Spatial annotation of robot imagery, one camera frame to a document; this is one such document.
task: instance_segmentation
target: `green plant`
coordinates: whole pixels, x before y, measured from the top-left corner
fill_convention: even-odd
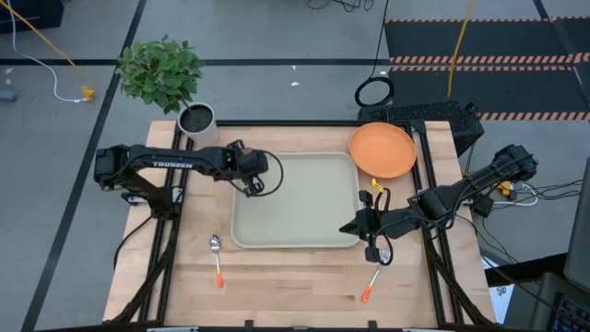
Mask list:
[[[165,114],[179,112],[181,103],[189,108],[187,102],[196,93],[204,64],[188,41],[167,40],[165,35],[161,41],[134,42],[123,50],[117,68],[123,79],[121,91],[127,97],[141,98],[145,104],[155,102]]]

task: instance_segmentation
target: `orange striped tape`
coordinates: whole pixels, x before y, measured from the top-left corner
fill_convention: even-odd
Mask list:
[[[389,18],[385,24],[393,22],[463,22],[463,18]],[[548,18],[472,18],[469,22],[549,22]]]
[[[488,121],[571,121],[590,120],[590,112],[544,112],[544,113],[480,113],[480,120]]]
[[[446,65],[393,65],[389,67],[390,72],[398,71],[448,71],[451,67]],[[572,71],[572,68],[565,65],[538,65],[538,66],[468,66],[459,65],[454,68],[456,71],[503,71],[503,72],[531,72],[531,71]]]
[[[585,18],[590,18],[588,16],[579,16],[579,17],[553,17],[551,18],[551,20],[556,20],[556,19],[585,19]]]
[[[389,59],[392,64],[451,64],[451,55],[415,55],[394,56]],[[461,65],[538,65],[538,64],[578,64],[590,62],[590,53],[576,53],[570,55],[476,55],[456,58]]]

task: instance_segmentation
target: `beige tray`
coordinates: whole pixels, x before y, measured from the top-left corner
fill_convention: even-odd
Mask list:
[[[357,236],[338,229],[360,206],[357,167],[344,152],[277,154],[285,169],[274,194],[247,198],[234,193],[230,233],[243,248],[350,247]],[[261,174],[266,190],[278,183],[277,162]]]

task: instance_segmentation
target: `wooden tabletop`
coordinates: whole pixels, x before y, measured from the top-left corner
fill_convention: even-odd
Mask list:
[[[147,145],[169,148],[173,129],[174,122],[153,122]],[[275,152],[348,152],[348,140],[355,129],[221,127],[217,145],[240,138],[247,147]],[[430,122],[427,131],[437,183],[460,180],[449,125]],[[427,187],[419,138],[415,139],[421,178]],[[163,185],[164,170],[147,169],[141,174],[153,184]],[[374,192],[371,176],[359,170],[359,181],[361,189]],[[410,173],[380,180],[380,184],[392,190],[391,208],[407,206],[407,198],[415,194]],[[255,326],[366,327],[368,320],[376,320],[379,327],[436,327],[420,231],[393,241],[394,263],[383,268],[370,300],[363,303],[360,296],[376,268],[364,260],[366,243],[346,249],[241,249],[230,237],[232,190],[229,184],[214,184],[197,172],[189,175],[166,325],[243,326],[244,320],[253,319]],[[459,214],[471,219],[464,207]],[[125,234],[148,215],[147,206],[131,207]],[[144,281],[155,225],[150,222],[121,250],[105,319],[117,315]],[[223,289],[216,287],[215,257],[208,242],[211,234],[217,234],[222,242]],[[473,228],[458,219],[448,237],[457,281],[479,310],[494,320]],[[448,291],[443,281],[441,284],[446,319],[452,322]],[[156,303],[159,285],[153,293],[152,303]],[[152,304],[152,318],[155,309]]]

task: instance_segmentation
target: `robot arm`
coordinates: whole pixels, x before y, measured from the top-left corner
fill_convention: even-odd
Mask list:
[[[391,211],[373,208],[372,196],[360,192],[360,201],[365,207],[357,211],[356,218],[340,228],[340,231],[357,235],[367,241],[365,259],[381,262],[379,248],[374,239],[386,235],[397,239],[420,226],[429,229],[446,227],[454,217],[459,204],[474,198],[491,185],[502,181],[526,181],[537,172],[537,162],[522,146],[510,145],[494,155],[492,163],[452,185],[439,185],[412,196],[409,207]]]
[[[268,161],[262,150],[246,148],[241,140],[225,148],[198,151],[120,145],[97,150],[94,181],[102,190],[128,190],[122,194],[127,201],[130,197],[147,200],[157,218],[173,217],[177,205],[172,190],[157,187],[137,173],[145,168],[191,169],[213,177],[214,181],[242,180],[245,184],[242,191],[250,197],[265,190],[258,175],[268,171]]]

